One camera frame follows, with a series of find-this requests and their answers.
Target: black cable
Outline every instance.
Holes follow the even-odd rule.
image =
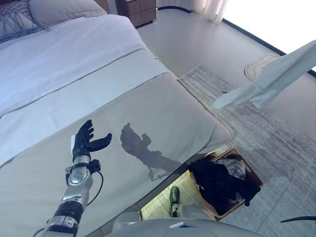
[[[290,221],[316,221],[316,216],[301,216],[301,217],[296,217],[288,220],[281,221],[281,223],[285,222],[290,222]]]
[[[33,235],[32,237],[37,236],[37,235],[38,235],[38,233],[39,233],[39,232],[42,232],[44,229],[45,229],[45,228],[41,228],[41,229],[39,229],[38,231],[36,231],[36,232],[34,233],[34,235]]]
[[[98,172],[99,175],[101,176],[101,186],[100,186],[99,191],[98,191],[98,193],[96,194],[96,196],[91,200],[91,202],[89,202],[89,203],[87,204],[87,206],[89,206],[89,205],[98,197],[98,195],[100,194],[101,189],[102,189],[102,187],[103,187],[103,181],[104,181],[103,175],[102,175],[102,173],[101,173],[100,171],[97,171],[97,172]]]

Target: white curtain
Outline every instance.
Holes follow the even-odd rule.
[[[228,0],[195,0],[194,11],[215,24],[221,23]]]

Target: gray pillow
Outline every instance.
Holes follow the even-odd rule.
[[[42,30],[32,21],[28,0],[0,6],[0,43]]]
[[[45,28],[78,18],[107,14],[94,0],[30,0],[33,18]]]

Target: laundry basket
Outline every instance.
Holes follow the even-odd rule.
[[[253,184],[255,184],[256,186],[262,187],[262,185],[263,185],[262,180],[256,174],[254,169],[249,165],[249,163],[243,158],[243,156],[241,155],[241,153],[237,149],[232,148],[232,149],[224,152],[223,154],[219,155],[218,157],[215,157],[215,158],[210,157],[210,158],[212,159],[212,161],[217,161],[220,159],[225,159],[228,155],[231,155],[231,154],[240,155],[240,156],[238,156],[238,160],[245,166],[246,179],[249,180],[250,182],[252,182]],[[190,178],[191,178],[191,182],[192,182],[191,184],[195,185],[196,180],[195,180],[194,174],[192,172],[190,173]],[[200,199],[202,206],[203,206],[203,209],[210,219],[215,219],[217,221],[220,221],[221,219],[223,219],[228,214],[232,213],[234,210],[236,210],[237,208],[239,208],[240,206],[242,206],[245,203],[245,199],[242,199],[241,201],[237,202],[236,204],[233,204],[231,206],[231,208],[227,212],[225,212],[223,215],[219,215],[217,213],[217,211],[215,210],[215,208],[202,197],[197,186],[196,186],[196,188],[197,188],[198,198]]]

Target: robotic hand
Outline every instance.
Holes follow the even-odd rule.
[[[41,233],[42,237],[75,237],[77,235],[81,215],[88,205],[89,190],[93,184],[92,174],[98,172],[103,180],[99,172],[100,162],[97,159],[91,161],[90,152],[106,148],[112,139],[109,133],[104,138],[90,142],[93,131],[92,121],[88,120],[75,136],[72,149],[74,165],[65,170],[68,188],[57,211]]]

